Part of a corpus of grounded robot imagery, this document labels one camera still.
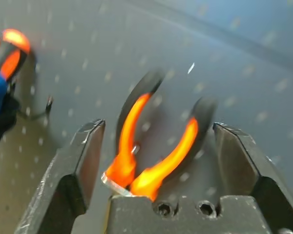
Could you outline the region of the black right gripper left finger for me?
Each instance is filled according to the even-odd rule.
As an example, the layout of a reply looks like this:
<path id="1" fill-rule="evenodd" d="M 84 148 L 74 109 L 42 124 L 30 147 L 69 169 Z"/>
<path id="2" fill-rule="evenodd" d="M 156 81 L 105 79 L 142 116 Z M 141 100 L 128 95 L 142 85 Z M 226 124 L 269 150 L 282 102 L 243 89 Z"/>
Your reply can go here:
<path id="1" fill-rule="evenodd" d="M 89 208 L 100 164 L 105 121 L 84 124 L 47 167 L 16 234 L 69 234 Z"/>

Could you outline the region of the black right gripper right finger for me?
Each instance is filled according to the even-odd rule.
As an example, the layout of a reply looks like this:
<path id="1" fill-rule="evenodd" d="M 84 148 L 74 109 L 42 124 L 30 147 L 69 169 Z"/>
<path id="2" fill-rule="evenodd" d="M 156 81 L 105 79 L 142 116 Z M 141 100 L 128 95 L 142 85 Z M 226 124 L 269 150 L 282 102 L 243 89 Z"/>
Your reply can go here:
<path id="1" fill-rule="evenodd" d="M 253 197 L 274 234 L 293 233 L 293 193 L 271 160 L 251 135 L 223 123 L 213 130 L 225 191 Z"/>

